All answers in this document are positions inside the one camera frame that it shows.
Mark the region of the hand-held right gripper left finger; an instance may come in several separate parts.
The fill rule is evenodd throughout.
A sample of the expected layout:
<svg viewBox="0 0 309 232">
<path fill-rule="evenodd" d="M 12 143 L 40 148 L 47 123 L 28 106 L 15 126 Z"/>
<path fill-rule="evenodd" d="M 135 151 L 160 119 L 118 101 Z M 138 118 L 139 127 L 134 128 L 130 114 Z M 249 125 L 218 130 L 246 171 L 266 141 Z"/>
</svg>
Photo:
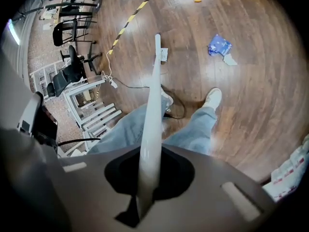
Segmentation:
<svg viewBox="0 0 309 232">
<path fill-rule="evenodd" d="M 136 198 L 120 162 L 138 146 L 59 159 L 53 148 L 16 130 L 0 130 L 0 231 L 142 232 Z"/>
</svg>

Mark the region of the person's white shoe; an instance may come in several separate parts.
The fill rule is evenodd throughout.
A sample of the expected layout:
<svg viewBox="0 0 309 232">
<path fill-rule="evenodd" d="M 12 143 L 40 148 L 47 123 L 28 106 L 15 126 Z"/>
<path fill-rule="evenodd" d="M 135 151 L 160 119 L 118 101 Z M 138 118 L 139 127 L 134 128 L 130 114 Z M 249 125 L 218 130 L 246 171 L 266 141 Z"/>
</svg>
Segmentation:
<svg viewBox="0 0 309 232">
<path fill-rule="evenodd" d="M 170 107 L 173 105 L 173 98 L 167 94 L 164 89 L 161 87 L 161 101 L 162 101 L 162 111 L 170 113 Z"/>
<path fill-rule="evenodd" d="M 222 92 L 219 88 L 212 88 L 206 95 L 205 102 L 202 107 L 212 108 L 214 111 L 219 107 L 222 101 Z"/>
</svg>

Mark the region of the person's right white shoe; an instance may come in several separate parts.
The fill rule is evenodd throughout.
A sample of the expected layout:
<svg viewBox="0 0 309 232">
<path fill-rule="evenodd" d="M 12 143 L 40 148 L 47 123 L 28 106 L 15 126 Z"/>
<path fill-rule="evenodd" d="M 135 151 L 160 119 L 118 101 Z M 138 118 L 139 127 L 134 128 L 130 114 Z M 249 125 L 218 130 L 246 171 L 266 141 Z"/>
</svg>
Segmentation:
<svg viewBox="0 0 309 232">
<path fill-rule="evenodd" d="M 214 111 L 219 107 L 222 101 L 222 92 L 219 88 L 212 88 L 206 95 L 205 102 L 202 107 L 212 108 Z"/>
</svg>

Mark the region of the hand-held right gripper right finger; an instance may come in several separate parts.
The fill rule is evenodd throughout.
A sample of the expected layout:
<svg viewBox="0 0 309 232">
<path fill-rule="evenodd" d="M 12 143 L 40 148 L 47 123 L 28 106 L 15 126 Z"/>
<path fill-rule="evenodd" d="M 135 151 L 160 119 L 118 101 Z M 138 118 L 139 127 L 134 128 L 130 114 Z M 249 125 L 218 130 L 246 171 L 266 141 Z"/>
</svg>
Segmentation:
<svg viewBox="0 0 309 232">
<path fill-rule="evenodd" d="M 252 232 L 275 210 L 263 188 L 230 164 L 168 147 L 191 161 L 195 177 L 181 196 L 156 202 L 149 232 Z"/>
</svg>

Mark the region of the white metal table frame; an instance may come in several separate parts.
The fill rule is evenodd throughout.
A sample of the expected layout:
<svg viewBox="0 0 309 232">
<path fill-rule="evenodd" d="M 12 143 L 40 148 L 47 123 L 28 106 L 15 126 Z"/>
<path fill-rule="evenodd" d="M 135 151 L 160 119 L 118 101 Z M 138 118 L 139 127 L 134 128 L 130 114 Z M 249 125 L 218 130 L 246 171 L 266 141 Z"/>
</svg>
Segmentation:
<svg viewBox="0 0 309 232">
<path fill-rule="evenodd" d="M 56 141 L 69 141 L 60 146 L 61 156 L 89 151 L 111 130 L 107 124 L 121 114 L 114 103 L 104 103 L 99 98 L 96 101 L 98 87 L 101 84 L 102 90 L 105 83 L 100 77 L 81 78 L 69 84 L 59 97 L 49 98 L 47 85 L 69 64 L 70 60 L 57 61 L 29 74 L 34 90 L 43 94 L 44 105 L 58 122 Z"/>
</svg>

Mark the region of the white broom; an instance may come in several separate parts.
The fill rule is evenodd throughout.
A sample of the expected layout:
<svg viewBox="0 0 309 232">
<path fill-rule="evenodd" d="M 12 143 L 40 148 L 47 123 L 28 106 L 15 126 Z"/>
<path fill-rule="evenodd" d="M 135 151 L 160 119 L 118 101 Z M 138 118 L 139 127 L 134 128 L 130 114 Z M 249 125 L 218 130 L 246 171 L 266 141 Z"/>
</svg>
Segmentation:
<svg viewBox="0 0 309 232">
<path fill-rule="evenodd" d="M 162 147 L 161 107 L 161 36 L 155 35 L 155 61 L 149 84 L 149 97 L 140 146 L 137 211 L 142 219 L 153 203 L 153 192 L 159 185 Z"/>
</svg>

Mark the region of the person's left white shoe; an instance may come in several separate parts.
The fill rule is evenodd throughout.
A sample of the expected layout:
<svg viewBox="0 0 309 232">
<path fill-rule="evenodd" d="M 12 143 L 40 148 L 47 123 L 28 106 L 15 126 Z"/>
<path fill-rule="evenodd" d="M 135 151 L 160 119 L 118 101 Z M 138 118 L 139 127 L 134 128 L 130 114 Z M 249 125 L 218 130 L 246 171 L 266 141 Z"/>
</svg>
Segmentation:
<svg viewBox="0 0 309 232">
<path fill-rule="evenodd" d="M 173 105 L 173 98 L 167 94 L 164 89 L 161 87 L 161 101 L 162 101 L 162 111 L 170 113 L 170 107 Z"/>
</svg>

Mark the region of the black legged wooden top desk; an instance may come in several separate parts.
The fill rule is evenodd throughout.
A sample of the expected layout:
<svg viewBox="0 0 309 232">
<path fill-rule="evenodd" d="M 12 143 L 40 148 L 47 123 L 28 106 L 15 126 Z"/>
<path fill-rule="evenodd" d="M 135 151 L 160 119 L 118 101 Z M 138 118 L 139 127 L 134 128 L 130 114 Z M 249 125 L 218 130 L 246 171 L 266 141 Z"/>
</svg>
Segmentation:
<svg viewBox="0 0 309 232">
<path fill-rule="evenodd" d="M 12 21 L 18 21 L 21 18 L 25 18 L 28 14 L 37 12 L 37 11 L 41 11 L 44 9 L 49 9 L 49 8 L 56 8 L 56 7 L 65 7 L 65 6 L 91 6 L 91 7 L 95 7 L 95 8 L 99 8 L 101 6 L 101 0 L 97 3 L 84 3 L 84 2 L 63 2 L 63 3 L 56 3 L 56 4 L 50 4 L 50 5 L 45 5 L 45 6 L 41 6 L 41 7 L 37 7 L 28 11 L 24 11 L 24 12 L 17 12 L 17 14 L 15 15 L 15 17 L 12 18 Z"/>
</svg>

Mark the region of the blue wrapper litter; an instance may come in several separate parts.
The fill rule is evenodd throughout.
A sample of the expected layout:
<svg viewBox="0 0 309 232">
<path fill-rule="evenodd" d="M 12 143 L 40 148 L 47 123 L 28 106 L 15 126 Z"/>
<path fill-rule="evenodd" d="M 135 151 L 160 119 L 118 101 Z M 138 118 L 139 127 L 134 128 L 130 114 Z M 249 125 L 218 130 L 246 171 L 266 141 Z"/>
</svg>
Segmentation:
<svg viewBox="0 0 309 232">
<path fill-rule="evenodd" d="M 232 48 L 232 44 L 218 34 L 213 37 L 210 44 L 215 45 L 218 54 L 222 55 L 223 57 L 228 54 L 230 49 Z"/>
</svg>

